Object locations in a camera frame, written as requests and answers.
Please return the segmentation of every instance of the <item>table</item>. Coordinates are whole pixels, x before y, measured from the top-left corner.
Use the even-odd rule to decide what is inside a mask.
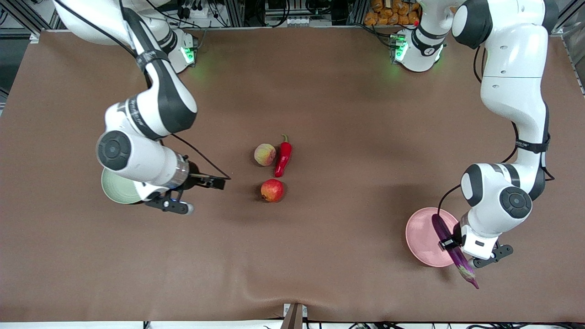
[[[453,266],[423,266],[404,238],[467,166],[513,147],[510,123],[480,101],[474,51],[449,39],[432,70],[411,73],[361,29],[204,42],[180,75],[199,106],[180,136],[233,181],[186,192],[191,216],[101,190],[104,111],[146,88],[133,59],[70,33],[28,47],[0,118],[0,320],[244,320],[300,302],[325,321],[585,321],[585,101],[560,38],[542,84],[557,180],[502,236],[515,252],[478,271],[480,290]],[[282,133],[294,147],[287,194],[266,204],[273,169],[252,152]],[[468,209],[459,193],[443,207]]]

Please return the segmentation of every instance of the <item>red chili pepper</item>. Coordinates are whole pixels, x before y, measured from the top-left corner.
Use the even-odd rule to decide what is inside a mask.
[[[291,158],[291,152],[293,151],[292,145],[288,142],[288,136],[283,135],[283,137],[284,142],[280,144],[278,162],[276,163],[276,169],[274,169],[274,177],[281,177],[284,174],[284,168],[287,166],[288,160]]]

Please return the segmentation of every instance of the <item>pink plate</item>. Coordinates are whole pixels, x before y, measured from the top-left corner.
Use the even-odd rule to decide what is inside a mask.
[[[453,260],[449,253],[439,247],[439,237],[431,221],[431,216],[436,213],[437,208],[423,208],[410,216],[406,224],[406,243],[419,261],[435,268],[442,268],[451,265]],[[457,219],[443,209],[441,217],[449,231],[453,233]]]

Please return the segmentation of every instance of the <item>purple eggplant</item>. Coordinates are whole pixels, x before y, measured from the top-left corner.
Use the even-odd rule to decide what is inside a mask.
[[[434,214],[432,216],[432,222],[435,232],[439,236],[439,240],[443,241],[451,237],[451,232],[449,231],[447,225],[445,225],[445,221],[443,220],[443,218],[441,218],[441,216],[439,216],[439,214]],[[453,259],[453,263],[455,263],[455,266],[457,267],[459,273],[461,274],[461,276],[463,276],[465,281],[471,283],[476,289],[479,289],[477,281],[475,280],[475,272],[473,271],[473,268],[469,265],[467,259],[463,255],[461,247],[448,249],[447,252],[449,253],[449,256],[451,256],[451,259]]]

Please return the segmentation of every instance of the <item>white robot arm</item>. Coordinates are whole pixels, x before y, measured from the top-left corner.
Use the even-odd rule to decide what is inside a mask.
[[[78,8],[69,8],[63,3],[65,0],[53,1],[62,10],[79,15]],[[201,174],[186,156],[159,143],[165,136],[191,127],[197,115],[195,99],[175,73],[167,53],[143,18],[111,0],[100,4],[99,14],[94,13],[94,17],[108,19],[92,23],[131,46],[138,67],[148,74],[152,86],[107,109],[106,129],[96,146],[97,158],[105,170],[133,181],[137,194],[147,205],[188,214],[192,212],[192,205],[180,198],[171,198],[168,191],[182,193],[194,186],[222,190],[225,184],[221,177]],[[101,33],[90,28],[92,32]]]
[[[472,49],[484,43],[487,63],[481,100],[518,127],[514,163],[476,163],[461,179],[472,207],[455,229],[464,252],[485,266],[498,237],[532,211],[545,188],[549,113],[541,96],[548,37],[558,15],[550,0],[467,0],[453,18],[457,42]]]
[[[99,26],[100,29],[121,42],[130,45],[118,0],[58,0],[53,2],[63,23],[76,36],[91,43],[116,44],[109,37],[63,8],[61,4],[71,8],[76,14]],[[154,6],[160,6],[167,3],[168,0],[150,0],[150,2]],[[144,0],[123,0],[122,5],[139,14],[154,35],[156,43],[168,55],[176,73],[194,64],[194,50],[197,46],[197,40],[191,34],[180,29],[171,29],[166,18]]]
[[[395,60],[414,72],[430,69],[439,60],[445,37],[451,30],[453,12],[464,0],[419,0],[422,8],[420,23],[414,29],[398,32],[404,36],[403,48]]]

